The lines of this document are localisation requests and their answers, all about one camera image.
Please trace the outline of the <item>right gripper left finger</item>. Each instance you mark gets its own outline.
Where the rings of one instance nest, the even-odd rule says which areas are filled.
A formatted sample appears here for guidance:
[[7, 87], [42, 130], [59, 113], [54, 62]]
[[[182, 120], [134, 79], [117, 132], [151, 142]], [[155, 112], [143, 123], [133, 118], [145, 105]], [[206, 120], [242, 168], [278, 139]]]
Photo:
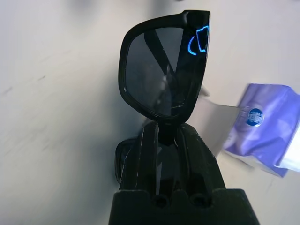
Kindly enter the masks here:
[[145, 125], [126, 155], [120, 190], [144, 190], [156, 193], [158, 124]]

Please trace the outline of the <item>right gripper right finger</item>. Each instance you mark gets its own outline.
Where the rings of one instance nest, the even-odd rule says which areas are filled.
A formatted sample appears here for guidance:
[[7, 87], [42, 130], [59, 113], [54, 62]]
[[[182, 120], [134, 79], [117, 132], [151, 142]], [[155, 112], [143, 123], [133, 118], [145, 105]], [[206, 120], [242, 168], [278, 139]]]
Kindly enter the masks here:
[[215, 156], [194, 127], [180, 125], [175, 141], [179, 157], [180, 185], [187, 194], [210, 195], [215, 189], [225, 188]]

